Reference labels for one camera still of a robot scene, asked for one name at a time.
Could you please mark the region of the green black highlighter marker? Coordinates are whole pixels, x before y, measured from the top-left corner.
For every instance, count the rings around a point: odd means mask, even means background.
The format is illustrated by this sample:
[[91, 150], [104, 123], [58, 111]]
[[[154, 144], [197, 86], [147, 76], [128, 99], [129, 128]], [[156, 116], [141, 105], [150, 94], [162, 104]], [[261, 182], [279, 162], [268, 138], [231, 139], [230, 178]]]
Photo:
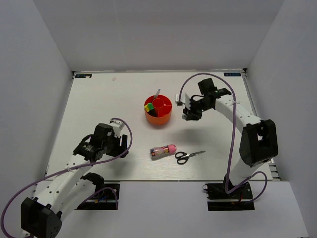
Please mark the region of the green black highlighter marker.
[[152, 103], [147, 103], [145, 106], [144, 106], [144, 109], [146, 111], [147, 114], [149, 114], [150, 116], [152, 117], [156, 117], [156, 112], [155, 112], [155, 109], [154, 109], [154, 106]]

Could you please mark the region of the blue pen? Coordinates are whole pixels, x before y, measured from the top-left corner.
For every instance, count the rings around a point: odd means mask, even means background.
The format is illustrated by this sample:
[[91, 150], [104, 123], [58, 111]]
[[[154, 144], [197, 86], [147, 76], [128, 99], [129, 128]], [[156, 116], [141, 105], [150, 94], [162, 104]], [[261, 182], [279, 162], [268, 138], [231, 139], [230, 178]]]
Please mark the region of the blue pen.
[[160, 88], [157, 90], [153, 100], [155, 100], [158, 97], [159, 94], [160, 94]]

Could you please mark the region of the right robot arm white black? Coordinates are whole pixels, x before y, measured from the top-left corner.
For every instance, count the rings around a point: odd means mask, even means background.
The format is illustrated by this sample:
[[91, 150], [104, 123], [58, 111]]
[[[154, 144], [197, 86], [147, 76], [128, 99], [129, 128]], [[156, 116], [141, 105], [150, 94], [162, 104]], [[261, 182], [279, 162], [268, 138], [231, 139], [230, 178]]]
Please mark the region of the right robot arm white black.
[[199, 100], [179, 92], [175, 96], [178, 106], [183, 106], [184, 120], [198, 121], [203, 112], [215, 110], [232, 123], [231, 145], [227, 172], [224, 177], [224, 193], [231, 198], [242, 191], [242, 185], [255, 175], [264, 163], [278, 155], [276, 125], [248, 112], [237, 101], [233, 88], [218, 89], [213, 83], [213, 74], [198, 83]]

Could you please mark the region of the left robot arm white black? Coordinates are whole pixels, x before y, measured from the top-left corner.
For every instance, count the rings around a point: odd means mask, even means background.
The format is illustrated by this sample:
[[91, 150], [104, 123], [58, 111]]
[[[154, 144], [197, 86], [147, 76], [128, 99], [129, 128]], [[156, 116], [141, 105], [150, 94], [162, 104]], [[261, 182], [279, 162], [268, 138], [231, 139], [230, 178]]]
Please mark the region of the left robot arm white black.
[[128, 136], [121, 134], [124, 123], [112, 119], [99, 123], [91, 135], [74, 149], [65, 172], [55, 175], [51, 183], [35, 198], [21, 204], [21, 228], [37, 238], [54, 238], [63, 220], [81, 203], [104, 194], [104, 178], [90, 169], [103, 157], [124, 158], [128, 154]]

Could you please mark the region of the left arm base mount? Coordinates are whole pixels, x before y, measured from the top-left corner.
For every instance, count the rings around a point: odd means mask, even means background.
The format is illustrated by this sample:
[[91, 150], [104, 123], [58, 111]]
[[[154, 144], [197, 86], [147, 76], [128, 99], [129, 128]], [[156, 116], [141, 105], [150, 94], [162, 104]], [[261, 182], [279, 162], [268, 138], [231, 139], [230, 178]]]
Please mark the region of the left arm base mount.
[[92, 198], [81, 203], [76, 209], [77, 210], [104, 210], [104, 211], [115, 211], [119, 205], [119, 183], [105, 183], [104, 187], [110, 187], [115, 191], [115, 194], [111, 189], [105, 189], [94, 195]]

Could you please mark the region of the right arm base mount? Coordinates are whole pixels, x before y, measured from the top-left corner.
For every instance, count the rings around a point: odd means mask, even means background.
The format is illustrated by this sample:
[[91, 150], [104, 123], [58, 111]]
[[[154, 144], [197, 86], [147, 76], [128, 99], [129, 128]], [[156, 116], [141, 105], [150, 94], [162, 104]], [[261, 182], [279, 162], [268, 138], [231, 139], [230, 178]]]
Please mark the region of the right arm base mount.
[[231, 194], [227, 194], [222, 183], [206, 183], [202, 186], [207, 194], [208, 211], [253, 211], [254, 203], [251, 186], [244, 184]]

